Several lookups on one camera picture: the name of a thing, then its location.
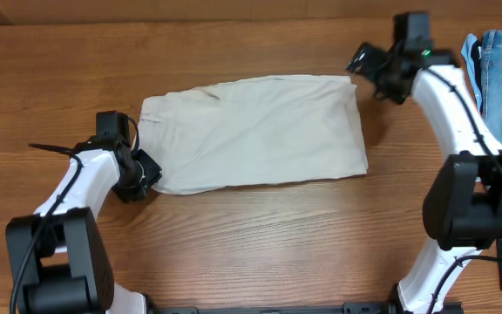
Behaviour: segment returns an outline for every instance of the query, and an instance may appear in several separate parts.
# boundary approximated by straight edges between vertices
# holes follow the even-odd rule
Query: cable
[[[129,121],[135,126],[135,132],[137,132],[137,136],[135,137],[135,147],[131,151],[131,156],[134,157],[134,155],[139,151],[139,127],[137,126],[137,122],[135,119],[125,115]]]
[[[63,199],[69,192],[69,190],[72,188],[73,184],[75,184],[75,181],[77,178],[80,176],[81,169],[83,168],[83,162],[80,160],[77,155],[71,153],[70,148],[66,147],[56,147],[53,145],[43,145],[43,144],[29,144],[30,147],[34,148],[39,148],[55,153],[60,153],[60,154],[66,154],[69,157],[73,158],[77,162],[77,170],[75,170],[75,174],[72,176],[71,180],[63,191],[58,194],[56,197],[56,201],[51,205],[50,209],[48,212],[45,214],[44,217],[42,217],[42,220],[38,224],[38,227],[36,228],[36,231],[34,232],[34,235],[32,236],[32,240],[28,245],[28,248],[26,249],[26,253],[24,255],[23,261],[21,262],[21,266],[18,269],[17,276],[15,277],[14,284],[13,284],[13,291],[10,295],[10,303],[9,303],[9,311],[10,314],[15,314],[16,313],[16,306],[17,306],[17,296],[18,296],[18,289],[21,286],[21,282],[23,281],[24,277],[24,272],[26,271],[26,265],[28,264],[32,251],[34,250],[34,247],[40,240],[40,236],[45,232],[45,229],[47,227],[48,222],[50,221],[50,217],[53,215],[53,212],[56,211],[58,208],[59,204],[63,202]]]
[[[462,106],[464,107],[466,115],[468,116],[468,120],[470,121],[471,128],[473,129],[474,134],[476,134],[476,139],[477,139],[479,145],[482,147],[482,149],[484,150],[485,154],[487,154],[487,156],[489,156],[491,158],[491,160],[493,161],[493,164],[494,164],[495,168],[497,168],[497,170],[499,171],[499,174],[502,177],[502,166],[499,163],[499,160],[497,159],[497,157],[495,157],[495,155],[493,155],[492,151],[485,144],[485,142],[484,142],[484,136],[479,132],[478,127],[476,126],[476,121],[471,116],[470,107],[466,104],[466,101],[464,100],[464,98],[462,97],[462,95],[460,95],[460,93],[458,92],[456,86],[454,86],[453,84],[451,84],[451,82],[449,82],[448,80],[446,80],[441,75],[439,75],[438,73],[434,72],[431,69],[423,68],[423,70],[427,71],[429,74],[433,75],[435,78],[437,78],[438,80],[440,80],[441,82],[443,82],[445,85],[447,85],[451,89],[451,92],[454,92],[454,94],[460,100],[460,102],[462,103]],[[431,303],[430,303],[429,309],[427,310],[427,314],[431,314],[433,312],[433,308],[435,307],[435,303],[438,300],[439,292],[441,291],[441,289],[443,289],[444,283],[446,283],[446,280],[452,274],[452,271],[454,271],[458,266],[462,267],[462,262],[463,261],[467,261],[467,260],[471,260],[471,259],[472,260],[487,261],[487,262],[502,263],[502,258],[493,257],[493,256],[461,256],[461,257],[457,258],[456,263],[454,263],[453,265],[451,265],[451,267],[449,267],[449,269],[441,277],[441,280],[439,281],[439,283],[437,285],[437,288],[435,289],[435,292],[433,293],[433,296],[431,298]]]

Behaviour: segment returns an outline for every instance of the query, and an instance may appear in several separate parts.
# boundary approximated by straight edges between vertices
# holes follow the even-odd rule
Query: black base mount
[[[398,301],[397,285],[390,293],[387,302],[346,302],[343,306],[334,307],[282,307],[282,308],[247,308],[247,309],[218,309],[198,310],[197,308],[158,309],[152,301],[147,301],[152,308],[151,314],[411,314],[404,311]],[[461,303],[445,304],[439,314],[464,314]]]

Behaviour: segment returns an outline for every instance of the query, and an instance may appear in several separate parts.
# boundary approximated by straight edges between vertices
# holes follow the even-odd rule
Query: wood grain
[[[144,98],[197,85],[344,74],[362,41],[388,47],[391,28],[388,18],[0,27],[0,313],[11,289],[4,227],[32,213],[68,165],[27,143],[70,147],[94,133],[97,111],[138,117]],[[433,19],[437,46],[454,51],[490,28],[502,17]],[[417,106],[377,103],[354,81],[366,176],[126,205],[109,195],[98,224],[116,281],[160,306],[385,299],[424,243],[421,205],[441,156]],[[497,265],[471,264],[449,299],[502,313]]]
[[[0,0],[0,24],[502,16],[502,0]]]

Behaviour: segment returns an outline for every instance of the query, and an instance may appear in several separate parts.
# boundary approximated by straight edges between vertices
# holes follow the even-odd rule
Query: wooden table
[[[437,47],[502,17],[435,18]],[[0,313],[8,312],[4,228],[50,195],[95,113],[139,116],[142,100],[269,74],[344,74],[362,41],[389,47],[392,20],[0,27]],[[442,157],[411,101],[377,103],[355,78],[369,173],[338,181],[160,195],[98,218],[116,281],[160,306],[200,308],[384,300],[410,269],[425,232],[421,206]],[[449,296],[468,313],[502,313],[497,265],[474,262]]]

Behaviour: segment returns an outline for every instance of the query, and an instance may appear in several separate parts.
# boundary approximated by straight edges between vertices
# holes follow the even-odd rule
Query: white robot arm
[[[15,218],[7,226],[15,282],[11,313],[17,301],[21,314],[153,314],[150,298],[113,281],[96,226],[110,190],[122,201],[137,201],[160,178],[158,164],[137,145],[130,148],[128,120],[123,113],[98,113],[97,135],[73,149],[33,145],[70,155],[70,166],[34,215]],[[37,238],[35,229],[44,232]],[[65,252],[68,264],[45,267],[39,262]]]
[[[494,169],[497,160],[502,163],[502,145],[476,111],[452,53],[433,51],[427,14],[396,16],[394,39],[388,52],[363,43],[348,70],[398,104],[411,95],[437,135],[444,165],[424,200],[429,237],[390,304],[396,313],[461,313],[455,304],[444,304],[444,297],[469,258],[502,237],[502,176]],[[484,193],[474,192],[477,182]],[[344,308],[355,314],[362,306]]]

